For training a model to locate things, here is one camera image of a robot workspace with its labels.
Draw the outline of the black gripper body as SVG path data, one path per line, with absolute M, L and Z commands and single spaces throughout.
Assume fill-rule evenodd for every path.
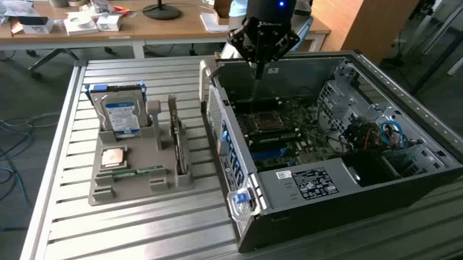
M 248 1 L 242 29 L 250 42 L 256 46 L 256 60 L 258 62 L 258 37 L 266 32 L 285 33 L 292 30 L 293 1 Z

